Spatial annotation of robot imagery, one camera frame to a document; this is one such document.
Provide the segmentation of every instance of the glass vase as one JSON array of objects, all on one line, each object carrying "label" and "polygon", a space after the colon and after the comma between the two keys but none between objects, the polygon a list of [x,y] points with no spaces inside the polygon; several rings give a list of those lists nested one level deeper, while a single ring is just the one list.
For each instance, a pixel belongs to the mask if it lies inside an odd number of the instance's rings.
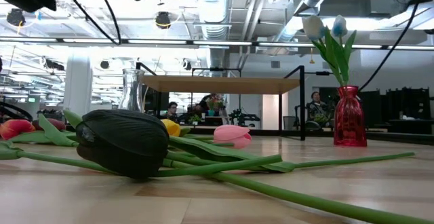
[{"label": "glass vase", "polygon": [[365,117],[356,95],[357,86],[338,88],[340,100],[334,113],[334,144],[366,147]]},{"label": "glass vase", "polygon": [[142,80],[144,71],[123,69],[123,91],[119,109],[143,112]]}]

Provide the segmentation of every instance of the black cable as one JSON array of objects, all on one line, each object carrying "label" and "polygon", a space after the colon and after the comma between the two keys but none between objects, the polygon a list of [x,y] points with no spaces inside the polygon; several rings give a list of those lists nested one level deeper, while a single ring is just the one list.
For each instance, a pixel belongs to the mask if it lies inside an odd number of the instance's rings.
[{"label": "black cable", "polygon": [[[116,18],[114,17],[113,11],[111,10],[110,4],[108,3],[107,0],[104,0],[107,4],[108,9],[110,10],[110,12],[112,13],[112,17],[113,20],[115,21],[115,26],[117,27],[117,30],[119,30],[119,27],[117,26],[117,21]],[[121,45],[121,40],[120,40],[120,33],[118,32],[118,38],[119,38],[119,43],[116,42],[112,37],[109,36],[109,34],[107,34],[102,28],[101,26],[99,26],[99,24],[96,23],[96,21],[87,13],[87,11],[83,8],[83,6],[81,6],[81,4],[77,1],[77,0],[73,0],[73,2],[75,3],[75,5],[77,5],[77,7],[83,12],[83,14],[86,16],[86,18],[88,18],[90,20],[90,22],[92,22],[92,24],[94,24],[94,26],[105,36],[107,37],[107,39],[109,39],[112,43],[116,44],[116,45]]]},{"label": "black cable", "polygon": [[386,54],[385,58],[381,61],[380,65],[377,67],[377,69],[374,71],[374,73],[371,75],[371,77],[364,83],[364,85],[362,87],[360,87],[359,91],[362,91],[373,80],[373,78],[376,76],[376,74],[380,71],[381,67],[385,64],[386,60],[392,54],[393,50],[395,50],[396,46],[399,44],[399,42],[401,41],[403,36],[406,34],[407,30],[409,29],[409,27],[411,26],[411,24],[413,22],[414,16],[416,15],[416,10],[418,9],[419,3],[420,3],[420,0],[416,0],[416,2],[414,4],[413,11],[412,11],[412,15],[408,19],[407,26],[404,28],[401,35],[398,37],[398,40],[396,40],[395,44],[393,44],[393,47]]}]

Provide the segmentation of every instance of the silver duct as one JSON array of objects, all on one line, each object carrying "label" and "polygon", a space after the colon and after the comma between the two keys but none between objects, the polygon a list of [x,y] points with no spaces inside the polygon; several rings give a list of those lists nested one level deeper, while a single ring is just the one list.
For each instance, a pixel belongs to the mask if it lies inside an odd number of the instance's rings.
[{"label": "silver duct", "polygon": [[[229,5],[231,0],[198,0],[199,19],[208,24],[224,24],[229,20]],[[219,25],[203,25],[202,33],[205,40],[226,40],[228,27]],[[225,50],[210,48],[207,54],[209,67],[223,67]]]},{"label": "silver duct", "polygon": [[291,41],[292,38],[297,33],[297,30],[292,29],[290,24],[291,18],[294,16],[294,14],[300,12],[301,10],[309,9],[311,7],[318,8],[323,1],[324,0],[291,0],[290,6],[287,11],[289,17],[288,23],[285,25],[285,27],[280,32],[280,34],[276,36],[274,41],[282,41],[282,42]]}]

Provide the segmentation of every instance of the red glass vase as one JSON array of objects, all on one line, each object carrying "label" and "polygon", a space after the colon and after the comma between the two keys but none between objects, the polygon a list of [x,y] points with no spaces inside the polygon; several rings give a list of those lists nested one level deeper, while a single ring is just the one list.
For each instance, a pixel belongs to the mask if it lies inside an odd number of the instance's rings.
[{"label": "red glass vase", "polygon": [[340,100],[334,113],[334,144],[366,147],[365,116],[356,98],[357,86],[338,88]]}]

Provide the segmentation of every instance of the black tulip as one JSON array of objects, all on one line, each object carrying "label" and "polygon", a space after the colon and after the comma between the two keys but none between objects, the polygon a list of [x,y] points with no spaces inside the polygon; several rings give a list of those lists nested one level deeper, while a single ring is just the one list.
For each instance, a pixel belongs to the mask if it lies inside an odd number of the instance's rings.
[{"label": "black tulip", "polygon": [[167,155],[169,134],[151,115],[96,110],[84,115],[76,130],[81,157],[133,179],[155,176]]}]

